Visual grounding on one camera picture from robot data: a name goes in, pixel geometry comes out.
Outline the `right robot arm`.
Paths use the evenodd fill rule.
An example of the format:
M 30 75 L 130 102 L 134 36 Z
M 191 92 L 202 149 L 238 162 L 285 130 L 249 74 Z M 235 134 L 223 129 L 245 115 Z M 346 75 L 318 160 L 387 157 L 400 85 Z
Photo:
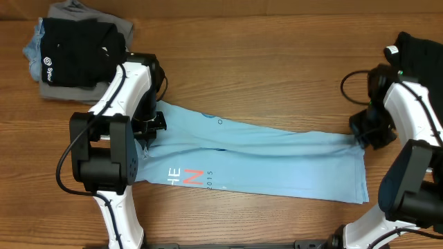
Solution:
M 368 73 L 366 110 L 350 118 L 363 146 L 402 149 L 384 176 L 378 203 L 339 228 L 322 248 L 388 248 L 403 234 L 442 239 L 442 125 L 428 89 L 401 71 Z

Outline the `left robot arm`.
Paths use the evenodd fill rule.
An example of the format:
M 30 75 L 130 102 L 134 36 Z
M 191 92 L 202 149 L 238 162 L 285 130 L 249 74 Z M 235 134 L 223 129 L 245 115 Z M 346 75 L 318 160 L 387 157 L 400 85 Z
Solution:
M 147 149 L 167 124 L 156 94 L 167 82 L 154 54 L 128 53 L 112 83 L 86 113 L 69 121 L 73 177 L 98 204 L 108 248 L 144 248 L 132 185 L 138 173 L 137 148 Z

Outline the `light blue printed t-shirt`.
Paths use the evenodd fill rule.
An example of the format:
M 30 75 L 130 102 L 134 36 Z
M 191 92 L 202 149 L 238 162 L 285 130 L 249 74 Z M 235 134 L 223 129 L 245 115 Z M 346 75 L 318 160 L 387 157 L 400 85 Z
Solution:
M 353 136 L 296 133 L 157 104 L 167 123 L 138 149 L 138 181 L 345 203 L 369 200 Z

